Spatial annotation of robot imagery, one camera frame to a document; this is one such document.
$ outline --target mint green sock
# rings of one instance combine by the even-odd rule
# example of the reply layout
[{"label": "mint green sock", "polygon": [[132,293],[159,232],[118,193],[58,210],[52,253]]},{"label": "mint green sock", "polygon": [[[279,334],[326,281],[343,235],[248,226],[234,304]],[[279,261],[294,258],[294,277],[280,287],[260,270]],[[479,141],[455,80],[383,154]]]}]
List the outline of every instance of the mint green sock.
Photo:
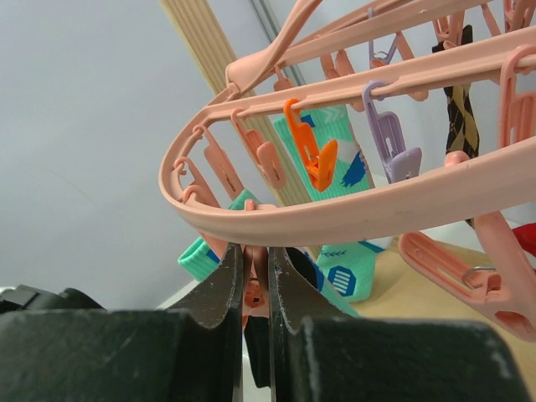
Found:
[{"label": "mint green sock", "polygon": [[[353,135],[346,106],[303,111],[301,118],[312,127],[318,147],[323,147],[333,138],[338,141],[338,159],[332,184],[326,191],[319,192],[312,186],[307,176],[285,117],[274,121],[276,132],[294,160],[296,170],[312,201],[322,201],[374,188],[369,167]],[[367,241],[324,245],[318,256],[317,265],[343,297],[349,302],[358,302],[370,295],[376,254],[383,250]]]},{"label": "mint green sock", "polygon": [[[248,199],[254,199],[259,203],[255,195],[249,190],[244,190],[233,200],[229,209],[234,211],[244,209],[245,201]],[[201,282],[216,270],[219,258],[210,249],[207,242],[199,237],[178,257],[178,264],[193,276],[196,281]]]}]

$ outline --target pink plastic hanger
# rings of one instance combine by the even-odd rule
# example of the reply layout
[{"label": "pink plastic hanger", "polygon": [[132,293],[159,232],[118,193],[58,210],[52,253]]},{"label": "pink plastic hanger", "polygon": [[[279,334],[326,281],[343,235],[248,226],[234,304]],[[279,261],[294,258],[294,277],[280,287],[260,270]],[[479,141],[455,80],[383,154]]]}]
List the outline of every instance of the pink plastic hanger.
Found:
[{"label": "pink plastic hanger", "polygon": [[405,149],[400,120],[395,113],[376,111],[370,93],[373,89],[385,85],[381,81],[370,81],[363,90],[363,103],[387,180],[389,183],[396,183],[419,175],[422,151],[420,148]]},{"label": "pink plastic hanger", "polygon": [[[469,160],[462,151],[446,167]],[[405,262],[517,337],[536,342],[536,274],[500,212],[476,217],[475,231],[494,267],[471,267],[420,232],[400,236]]]},{"label": "pink plastic hanger", "polygon": [[281,165],[281,160],[277,155],[276,146],[273,142],[265,141],[262,135],[254,128],[247,130],[240,122],[237,109],[231,114],[231,122],[234,128],[242,137],[248,153],[254,164],[260,169],[273,188],[281,188],[285,185],[286,176]]},{"label": "pink plastic hanger", "polygon": [[[526,140],[536,132],[536,90],[516,94],[516,66],[523,57],[536,54],[536,45],[519,46],[501,68],[498,142],[506,147]],[[523,69],[528,74],[533,68]]]},{"label": "pink plastic hanger", "polygon": [[193,128],[194,135],[200,140],[203,136],[209,142],[209,145],[204,149],[204,157],[207,159],[212,170],[218,177],[219,181],[225,188],[225,191],[231,199],[237,198],[242,191],[244,185],[240,181],[238,174],[229,160],[227,153],[214,140],[209,129],[203,125],[197,125]]},{"label": "pink plastic hanger", "polygon": [[[330,33],[316,47],[316,57],[329,49],[345,49],[353,41],[393,34],[441,15],[459,12],[480,4],[473,0],[422,2],[414,0],[362,23]],[[353,34],[351,40],[345,35]],[[192,149],[193,127],[227,121],[236,109],[239,116],[281,113],[290,97],[300,99],[292,106],[307,109],[334,106],[359,99],[371,80],[388,83],[372,91],[372,96],[396,96],[416,90],[489,80],[500,75],[505,58],[521,44],[536,44],[536,27],[519,29],[446,52],[429,54],[380,69],[367,70],[336,80],[303,85],[265,95],[228,100],[228,92],[218,95],[201,109],[178,133],[167,150],[159,172],[163,196],[193,227],[235,243],[250,245],[301,246],[344,243],[408,233],[478,216],[536,199],[536,177],[531,175],[536,138],[482,155],[455,167],[440,167],[411,180],[330,200],[292,205],[271,211],[229,211],[182,199],[183,188],[172,170],[177,156]],[[308,59],[309,49],[293,46],[286,61]],[[536,65],[536,55],[519,62],[519,67]],[[520,172],[510,179],[510,172]]]},{"label": "pink plastic hanger", "polygon": [[[198,203],[208,205],[209,207],[220,208],[214,193],[190,158],[179,157],[175,161],[173,166],[177,172],[177,175],[186,175],[184,165],[188,165],[188,170],[192,174],[193,181],[184,189],[181,201],[185,203],[189,201],[190,197],[193,197]],[[199,232],[199,235],[204,241],[207,242],[207,245],[209,245],[210,249],[218,256],[218,258],[221,259],[225,253],[225,249],[227,249],[227,242],[224,240],[215,239],[214,237],[206,235],[201,231]]]},{"label": "pink plastic hanger", "polygon": [[[266,49],[250,54],[230,64],[225,76],[227,83],[233,84],[238,94],[244,94],[262,80],[274,74],[274,66],[281,68],[315,59],[322,54],[347,49],[356,44],[381,38],[434,18],[445,15],[445,10],[459,13],[467,8],[486,3],[489,0],[377,0],[351,13],[349,18],[340,18],[327,29],[316,31],[291,46],[305,22],[321,0],[296,0],[287,20],[276,40]],[[374,9],[375,17],[368,19],[369,8]]]}]

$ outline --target wooden board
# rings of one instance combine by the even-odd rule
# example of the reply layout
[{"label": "wooden board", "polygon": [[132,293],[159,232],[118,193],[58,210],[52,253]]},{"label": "wooden board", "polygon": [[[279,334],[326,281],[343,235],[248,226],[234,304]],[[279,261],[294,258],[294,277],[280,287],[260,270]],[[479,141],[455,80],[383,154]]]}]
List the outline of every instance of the wooden board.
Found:
[{"label": "wooden board", "polygon": [[[492,265],[483,253],[445,246],[472,265]],[[463,319],[488,323],[511,348],[532,398],[536,400],[536,343],[514,337],[415,272],[398,254],[396,241],[378,256],[371,297],[354,303],[354,307],[366,317]]]}]

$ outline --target grey wall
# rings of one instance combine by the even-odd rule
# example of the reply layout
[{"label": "grey wall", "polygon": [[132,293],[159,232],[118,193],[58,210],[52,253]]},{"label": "grey wall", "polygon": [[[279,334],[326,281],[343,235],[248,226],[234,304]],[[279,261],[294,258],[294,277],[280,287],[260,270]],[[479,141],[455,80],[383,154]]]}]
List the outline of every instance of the grey wall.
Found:
[{"label": "grey wall", "polygon": [[[159,305],[192,280],[177,258],[197,235],[158,167],[213,94],[158,2],[3,0],[0,58],[0,286]],[[214,135],[271,202],[230,126]]]}]

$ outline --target orange clothespin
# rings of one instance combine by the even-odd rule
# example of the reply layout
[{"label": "orange clothespin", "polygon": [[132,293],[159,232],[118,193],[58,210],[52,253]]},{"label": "orange clothespin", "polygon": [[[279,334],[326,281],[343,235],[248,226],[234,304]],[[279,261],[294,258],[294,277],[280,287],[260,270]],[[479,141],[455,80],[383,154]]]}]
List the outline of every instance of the orange clothespin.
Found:
[{"label": "orange clothespin", "polygon": [[286,176],[281,160],[277,155],[276,146],[273,142],[265,141],[256,129],[247,130],[242,126],[238,117],[241,111],[237,109],[231,113],[231,122],[235,130],[239,133],[253,162],[266,177],[268,183],[273,188],[283,187],[286,182]]},{"label": "orange clothespin", "polygon": [[455,45],[461,44],[461,31],[463,30],[463,20],[465,11],[452,14],[449,18],[443,17],[432,21],[434,24],[435,36],[438,42],[448,40]]},{"label": "orange clothespin", "polygon": [[[344,77],[345,75],[355,73],[352,62],[348,58],[348,54],[344,49],[341,49],[337,52],[337,56],[335,56],[335,63],[333,63],[333,59],[330,54],[323,54],[320,56],[320,64],[322,65],[322,70],[324,71],[326,80],[333,80],[334,78]],[[350,106],[355,111],[365,110],[363,100],[360,97],[358,100],[351,103]]]},{"label": "orange clothespin", "polygon": [[227,153],[214,140],[207,127],[197,125],[193,128],[193,133],[194,135],[197,134],[198,140],[203,138],[203,136],[207,139],[209,145],[204,149],[204,157],[207,159],[207,162],[230,198],[235,199],[238,197],[244,191],[244,185],[240,181]]},{"label": "orange clothespin", "polygon": [[[466,162],[452,152],[445,165]],[[400,236],[399,253],[412,268],[519,338],[536,342],[536,274],[500,212],[474,227],[493,267],[472,267],[420,232]]]},{"label": "orange clothespin", "polygon": [[[184,189],[183,196],[179,199],[179,201],[185,204],[188,202],[190,197],[193,196],[194,199],[201,204],[220,208],[214,193],[205,181],[201,172],[195,167],[189,157],[178,158],[173,164],[173,167],[179,176],[184,176],[187,174],[185,165],[188,165],[188,170],[192,174],[193,181]],[[225,253],[225,249],[227,248],[227,242],[215,239],[214,237],[208,236],[205,233],[199,232],[199,235],[204,241],[207,242],[210,249],[218,256],[218,258],[221,259]]]},{"label": "orange clothespin", "polygon": [[504,32],[527,28],[536,9],[536,0],[502,0]]},{"label": "orange clothespin", "polygon": [[[524,44],[510,54],[501,68],[500,103],[499,103],[499,147],[506,147],[515,142],[526,140],[536,131],[536,91],[516,94],[519,60],[530,54],[536,54],[536,46]],[[528,74],[531,69],[522,72]]]},{"label": "orange clothespin", "polygon": [[318,191],[324,191],[333,180],[337,163],[337,140],[330,140],[321,151],[318,151],[317,140],[311,126],[301,122],[299,110],[292,110],[292,105],[297,102],[299,100],[296,98],[286,102],[283,108],[286,122],[312,186]]}]

